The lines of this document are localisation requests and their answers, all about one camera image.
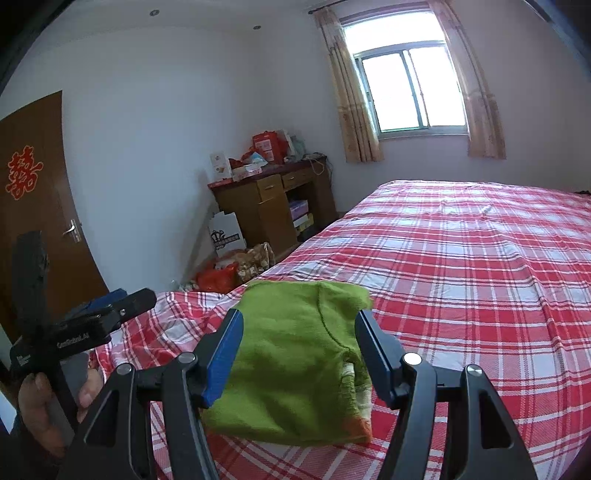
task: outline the red plaid bedsheet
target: red plaid bedsheet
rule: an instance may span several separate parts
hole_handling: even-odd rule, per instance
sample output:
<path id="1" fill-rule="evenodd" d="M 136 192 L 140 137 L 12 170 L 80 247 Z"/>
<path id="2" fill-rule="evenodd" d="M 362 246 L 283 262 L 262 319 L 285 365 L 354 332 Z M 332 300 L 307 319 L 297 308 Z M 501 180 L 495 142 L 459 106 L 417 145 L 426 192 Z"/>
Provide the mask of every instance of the red plaid bedsheet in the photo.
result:
<path id="1" fill-rule="evenodd" d="M 396 181 L 289 258 L 267 280 L 366 287 L 374 315 L 433 365 L 484 367 L 528 446 L 540 479 L 557 479 L 591 430 L 591 199 L 500 184 Z M 167 363 L 192 350 L 239 300 L 166 293 L 98 349 L 120 363 Z M 210 436 L 225 479 L 375 479 L 396 415 L 374 393 L 368 445 L 300 448 Z M 446 408 L 437 410 L 425 478 L 437 479 Z M 152 405 L 161 475 L 170 476 L 163 415 Z"/>

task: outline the desk drawer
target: desk drawer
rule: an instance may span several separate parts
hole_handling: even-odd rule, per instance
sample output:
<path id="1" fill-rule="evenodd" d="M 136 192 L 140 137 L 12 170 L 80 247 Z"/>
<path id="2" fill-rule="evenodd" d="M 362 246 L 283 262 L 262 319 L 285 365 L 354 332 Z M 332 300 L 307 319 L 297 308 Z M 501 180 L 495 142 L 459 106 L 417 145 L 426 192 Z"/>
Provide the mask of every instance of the desk drawer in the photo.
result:
<path id="1" fill-rule="evenodd" d="M 257 180 L 256 186 L 259 189 L 262 202 L 272 199 L 277 195 L 283 195 L 283 184 L 279 175 L 271 175 L 270 177 Z"/>
<path id="2" fill-rule="evenodd" d="M 296 187 L 312 180 L 312 175 L 314 175 L 314 173 L 311 168 L 302 168 L 301 170 L 286 173 L 282 176 L 283 186 L 286 190 L 295 189 Z"/>

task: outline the hand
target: hand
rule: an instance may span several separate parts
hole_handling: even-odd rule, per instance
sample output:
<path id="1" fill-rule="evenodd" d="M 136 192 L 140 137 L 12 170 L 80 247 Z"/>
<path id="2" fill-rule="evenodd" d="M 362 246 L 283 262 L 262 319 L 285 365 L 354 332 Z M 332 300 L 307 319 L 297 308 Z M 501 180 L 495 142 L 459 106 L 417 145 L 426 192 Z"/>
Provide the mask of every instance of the hand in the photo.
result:
<path id="1" fill-rule="evenodd" d="M 88 407 L 103 387 L 103 377 L 97 370 L 88 370 L 87 380 L 78 394 L 80 408 L 78 422 L 81 422 Z M 31 432 L 33 438 L 52 455 L 62 458 L 66 454 L 66 446 L 59 429 L 52 425 L 47 414 L 47 404 L 54 393 L 45 374 L 29 375 L 22 382 L 18 392 L 18 406 L 22 421 Z"/>

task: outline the black clamp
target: black clamp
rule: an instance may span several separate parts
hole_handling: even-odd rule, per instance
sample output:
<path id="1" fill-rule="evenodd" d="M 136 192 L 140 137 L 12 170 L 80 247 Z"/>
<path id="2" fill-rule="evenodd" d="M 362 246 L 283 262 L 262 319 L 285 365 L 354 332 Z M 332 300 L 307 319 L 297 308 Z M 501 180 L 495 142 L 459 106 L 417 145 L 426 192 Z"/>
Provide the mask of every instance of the black clamp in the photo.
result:
<path id="1" fill-rule="evenodd" d="M 433 367 L 406 353 L 370 311 L 359 312 L 355 335 L 378 397 L 400 409 L 379 480 L 422 480 L 435 406 L 449 404 L 441 480 L 537 480 L 517 428 L 483 369 Z"/>
<path id="2" fill-rule="evenodd" d="M 163 367 L 121 364 L 80 424 L 57 480 L 155 480 L 150 402 L 161 401 L 175 480 L 217 480 L 198 408 L 221 395 L 243 334 L 242 314 L 229 310 L 193 352 Z"/>
<path id="3" fill-rule="evenodd" d="M 31 373 L 47 375 L 61 407 L 52 420 L 62 435 L 72 437 L 78 428 L 75 398 L 86 381 L 87 355 L 82 354 L 109 343 L 121 325 L 154 308 L 156 295 L 147 288 L 131 295 L 117 290 L 53 323 L 45 295 L 48 270 L 41 232 L 20 235 L 12 251 L 12 298 L 22 337 L 10 350 L 10 370 L 18 380 Z"/>

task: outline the red bag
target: red bag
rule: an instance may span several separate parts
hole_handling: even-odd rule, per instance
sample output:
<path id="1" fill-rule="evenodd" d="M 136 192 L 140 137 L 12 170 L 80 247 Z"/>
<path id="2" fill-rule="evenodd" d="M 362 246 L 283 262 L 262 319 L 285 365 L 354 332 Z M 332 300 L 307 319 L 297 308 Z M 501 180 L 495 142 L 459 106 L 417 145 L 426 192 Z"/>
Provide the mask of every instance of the red bag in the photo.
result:
<path id="1" fill-rule="evenodd" d="M 237 270 L 238 262 L 234 262 L 221 270 L 208 268 L 198 273 L 195 280 L 200 291 L 226 294 L 238 286 L 236 279 Z"/>
<path id="2" fill-rule="evenodd" d="M 277 132 L 265 131 L 261 134 L 252 137 L 252 145 L 257 151 L 263 151 L 263 157 L 269 163 L 276 165 L 283 165 L 283 157 L 281 155 L 281 146 Z"/>

